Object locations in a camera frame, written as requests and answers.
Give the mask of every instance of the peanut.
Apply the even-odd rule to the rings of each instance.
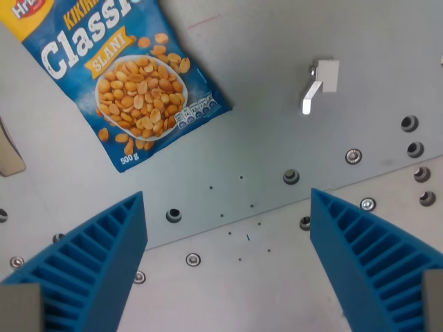
[[[132,138],[130,138],[125,147],[125,154],[129,156],[133,153],[134,153],[134,141],[132,140]]]
[[[157,33],[155,35],[155,41],[159,44],[166,44],[169,40],[168,35],[166,35],[165,33]]]
[[[189,58],[182,59],[180,62],[180,73],[186,74],[189,71],[189,68],[191,67],[191,62]]]
[[[145,151],[151,149],[154,146],[154,142],[146,142],[145,143]]]
[[[111,85],[108,80],[100,80],[98,82],[99,92],[101,92],[101,93],[108,92],[110,88],[111,88]]]
[[[174,88],[175,92],[183,92],[183,85],[179,81],[173,81],[172,88]]]
[[[109,111],[114,114],[115,116],[117,116],[118,114],[120,114],[120,109],[118,109],[117,105],[115,104],[110,104],[109,105]]]
[[[102,142],[106,142],[109,138],[108,129],[103,128],[98,131],[98,137]]]
[[[164,47],[163,45],[155,45],[151,50],[151,54],[153,55],[165,54],[165,52],[166,52],[166,47]]]
[[[157,57],[158,57],[158,59],[159,59],[160,61],[163,61],[163,62],[165,62],[166,64],[169,64],[169,63],[170,63],[169,58],[168,58],[166,55],[164,55],[164,54],[157,55]]]
[[[116,136],[116,142],[126,143],[129,140],[129,135],[127,133],[120,133]]]
[[[138,40],[138,46],[141,48],[147,48],[151,46],[151,39],[149,39],[148,37],[141,37]]]
[[[181,56],[176,53],[169,53],[168,59],[169,61],[174,62],[175,64],[179,64],[181,61]]]
[[[136,147],[139,150],[143,149],[145,147],[145,141],[144,140],[136,140]]]

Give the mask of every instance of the gray metal surface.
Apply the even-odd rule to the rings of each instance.
[[[443,251],[443,158],[423,165],[433,173],[427,183],[407,167],[330,193],[355,205],[373,197],[374,214]],[[437,195],[430,207],[419,203],[425,190]],[[149,250],[140,264],[147,281],[132,288],[118,331],[350,332],[299,227],[309,208],[301,201]],[[196,268],[184,261],[189,252],[201,255]]]
[[[37,252],[55,233],[143,190],[152,248],[305,199],[311,187],[342,187],[443,154],[441,1],[161,3],[235,108],[125,174],[0,27],[0,116],[28,166],[0,178],[9,214],[2,246],[32,234]],[[338,92],[317,95],[302,116],[309,66],[331,56],[340,60]],[[419,127],[405,133],[409,115]],[[416,141],[425,152],[413,160],[406,150]],[[358,165],[345,162],[352,148],[363,153]],[[296,185],[282,180],[287,169],[300,173]],[[165,219],[171,208],[183,215],[177,224]]]

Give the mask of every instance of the snack bag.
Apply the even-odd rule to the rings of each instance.
[[[1,0],[0,15],[119,172],[230,110],[157,0]]]

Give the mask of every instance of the screw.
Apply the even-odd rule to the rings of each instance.
[[[6,213],[5,210],[0,209],[0,223],[4,223],[7,220],[8,220],[8,214]]]
[[[300,180],[300,174],[294,169],[288,169],[283,174],[283,181],[287,185],[295,185]]]
[[[65,234],[57,233],[56,235],[53,236],[53,243],[57,243],[58,241],[60,241],[64,237],[66,237]]]
[[[303,218],[301,218],[300,228],[305,231],[311,230],[311,217],[310,216],[304,216]]]
[[[430,177],[431,177],[431,171],[427,167],[420,167],[414,173],[414,179],[418,183],[426,182],[427,180],[429,180]]]
[[[377,202],[374,199],[371,199],[370,197],[363,199],[360,202],[360,208],[363,211],[374,211],[376,206]]]
[[[434,192],[424,192],[420,196],[420,204],[422,204],[425,207],[431,206],[435,203],[437,200],[437,197]]]
[[[355,165],[361,162],[361,151],[358,149],[351,149],[346,153],[346,162],[350,165]]]
[[[21,268],[24,264],[25,264],[25,260],[21,257],[18,256],[14,256],[13,258],[11,258],[11,260],[9,261],[9,264],[13,267],[13,268]]]
[[[195,266],[200,265],[201,258],[198,254],[189,254],[186,256],[186,263],[194,268]]]
[[[143,273],[141,271],[137,271],[136,277],[134,278],[134,283],[137,284],[137,285],[140,285],[140,284],[142,284],[145,281],[146,281],[145,273]]]

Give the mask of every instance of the small hole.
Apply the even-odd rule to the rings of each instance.
[[[0,223],[4,223],[7,220],[8,220],[8,214],[6,213],[5,210],[0,209]]]
[[[413,123],[412,120],[408,116],[406,116],[403,121],[401,121],[401,126],[409,127],[411,123]]]
[[[401,121],[401,130],[406,133],[412,133],[418,128],[418,119],[416,116],[406,116]]]
[[[181,220],[181,212],[178,209],[171,209],[166,212],[166,220],[170,223],[178,223]]]
[[[409,153],[413,153],[416,150],[417,150],[417,144],[412,143],[411,145],[409,145],[409,147],[408,147],[408,152]]]
[[[179,216],[180,215],[180,211],[178,211],[177,209],[171,209],[171,216]]]
[[[419,158],[424,153],[424,145],[421,142],[410,143],[408,146],[408,156]]]

